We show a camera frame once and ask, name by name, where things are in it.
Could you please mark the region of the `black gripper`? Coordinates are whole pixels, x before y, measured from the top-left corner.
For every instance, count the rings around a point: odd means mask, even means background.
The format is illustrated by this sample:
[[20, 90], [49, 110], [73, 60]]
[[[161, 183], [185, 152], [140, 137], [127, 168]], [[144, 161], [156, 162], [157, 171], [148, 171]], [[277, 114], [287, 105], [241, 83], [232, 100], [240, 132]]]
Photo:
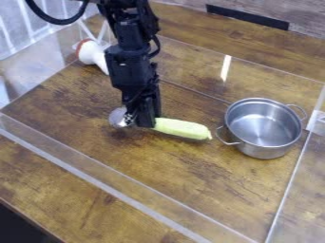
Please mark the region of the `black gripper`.
[[162, 116], [158, 64], [150, 50], [146, 44], [131, 50], [115, 45], [105, 51], [113, 87], [122, 92], [122, 103], [137, 110], [137, 126], [145, 128], [153, 128], [156, 117]]

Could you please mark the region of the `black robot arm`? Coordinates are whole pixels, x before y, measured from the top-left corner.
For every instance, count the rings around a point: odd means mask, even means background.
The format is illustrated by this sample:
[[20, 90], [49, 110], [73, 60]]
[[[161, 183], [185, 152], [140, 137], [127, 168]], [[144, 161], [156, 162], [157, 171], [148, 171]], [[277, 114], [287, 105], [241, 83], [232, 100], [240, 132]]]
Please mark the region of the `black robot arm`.
[[117, 44], [105, 50], [113, 87], [122, 92], [126, 123], [153, 128], [162, 115], [158, 64], [161, 52], [160, 18], [149, 0], [101, 0]]

